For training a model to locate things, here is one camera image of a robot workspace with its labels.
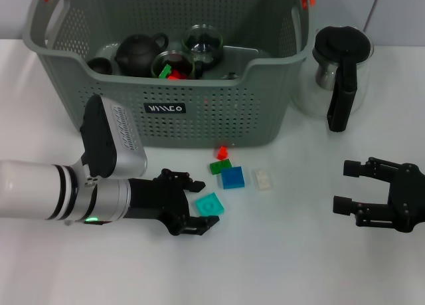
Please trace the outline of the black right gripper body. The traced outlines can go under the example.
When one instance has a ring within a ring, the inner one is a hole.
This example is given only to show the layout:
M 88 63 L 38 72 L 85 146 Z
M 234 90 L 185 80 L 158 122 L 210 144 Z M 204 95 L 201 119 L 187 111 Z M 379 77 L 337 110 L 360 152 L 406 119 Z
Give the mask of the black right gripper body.
M 390 182 L 388 204 L 394 211 L 395 230 L 410 233 L 424 222 L 424 174 L 417 165 L 404 163 Z

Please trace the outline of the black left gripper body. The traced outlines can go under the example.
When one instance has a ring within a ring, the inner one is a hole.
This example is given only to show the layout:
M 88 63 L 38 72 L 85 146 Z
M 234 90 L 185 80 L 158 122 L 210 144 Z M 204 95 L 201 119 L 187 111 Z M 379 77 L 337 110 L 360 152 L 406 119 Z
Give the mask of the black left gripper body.
M 187 172 L 169 169 L 163 169 L 152 180 L 130 179 L 127 217 L 160 221 L 173 236 L 191 234 L 189 204 L 184 192 L 191 182 Z

